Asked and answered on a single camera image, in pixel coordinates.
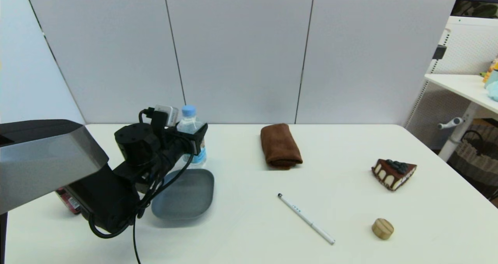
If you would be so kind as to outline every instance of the wooden cylinder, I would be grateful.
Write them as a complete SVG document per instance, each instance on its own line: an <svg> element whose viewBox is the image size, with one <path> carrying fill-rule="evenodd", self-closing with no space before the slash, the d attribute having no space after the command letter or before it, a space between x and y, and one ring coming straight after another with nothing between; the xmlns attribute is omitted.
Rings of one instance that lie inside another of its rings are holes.
<svg viewBox="0 0 498 264"><path fill-rule="evenodd" d="M389 239L389 237L391 237L391 235L395 231L395 228L384 218L377 218L372 225L372 231L374 231L373 233L377 237L383 240L387 240Z"/></svg>

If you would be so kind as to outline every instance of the cake slice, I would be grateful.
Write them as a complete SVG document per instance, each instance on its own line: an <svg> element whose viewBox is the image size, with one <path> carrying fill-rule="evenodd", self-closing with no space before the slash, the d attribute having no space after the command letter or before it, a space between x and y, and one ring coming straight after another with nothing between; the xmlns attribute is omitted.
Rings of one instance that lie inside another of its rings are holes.
<svg viewBox="0 0 498 264"><path fill-rule="evenodd" d="M379 159L372 172L387 189L395 191L406 183L416 169L417 165Z"/></svg>

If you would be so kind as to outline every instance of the table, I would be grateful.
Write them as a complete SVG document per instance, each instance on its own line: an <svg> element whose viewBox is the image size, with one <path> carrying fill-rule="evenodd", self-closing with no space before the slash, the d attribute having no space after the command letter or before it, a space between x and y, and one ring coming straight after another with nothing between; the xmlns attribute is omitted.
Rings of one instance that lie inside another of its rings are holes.
<svg viewBox="0 0 498 264"><path fill-rule="evenodd" d="M121 126L87 126L112 168L123 159L113 136ZM209 126L213 204L190 223L167 223L148 209L137 221L143 264L496 262L496 208L402 127L291 125L304 163L277 171L264 161L263 126ZM390 192L370 171L378 158L418 169ZM279 192L337 242L322 239L277 198ZM370 229L379 217L395 227L388 241ZM9 212L6 263L134 264L132 230L99 239L51 193Z"/></svg>
<svg viewBox="0 0 498 264"><path fill-rule="evenodd" d="M479 106L483 106L498 114L498 101L493 101L487 96L487 90L484 89L482 77L478 75L427 74L425 78L471 101L462 116L464 122L456 126L450 138L448 138L439 152L439 157L444 161L448 161L453 151L459 145L465 131L472 124L473 117Z"/></svg>

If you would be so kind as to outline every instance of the gray plate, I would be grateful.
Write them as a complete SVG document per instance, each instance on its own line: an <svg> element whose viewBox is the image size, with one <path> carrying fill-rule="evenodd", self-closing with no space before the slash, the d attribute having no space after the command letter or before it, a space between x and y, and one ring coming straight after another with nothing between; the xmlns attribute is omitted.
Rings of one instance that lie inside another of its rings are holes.
<svg viewBox="0 0 498 264"><path fill-rule="evenodd" d="M179 171L164 178L170 181ZM186 170L152 202L153 214L161 219L187 220L201 216L213 201L215 179L205 169Z"/></svg>

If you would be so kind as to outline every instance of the white pen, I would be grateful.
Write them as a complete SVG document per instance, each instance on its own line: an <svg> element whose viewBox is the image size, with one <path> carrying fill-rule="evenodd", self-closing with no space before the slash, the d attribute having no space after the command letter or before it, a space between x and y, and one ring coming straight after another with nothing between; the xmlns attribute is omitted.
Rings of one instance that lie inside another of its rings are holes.
<svg viewBox="0 0 498 264"><path fill-rule="evenodd" d="M302 220L304 220L311 228L313 228L318 234L320 234L320 236L322 236L326 241L328 241L331 245L333 245L336 242L334 239L332 239L332 237L329 236L329 234L327 234L327 232L322 230L320 227L315 225L315 223L313 221L309 220L309 218L304 216L304 213L302 213L301 210L297 206L292 205L288 200L285 200L285 198L282 196L281 193L279 193L279 198L286 205L288 205L295 213L297 213L297 215L299 215L302 218Z"/></svg>

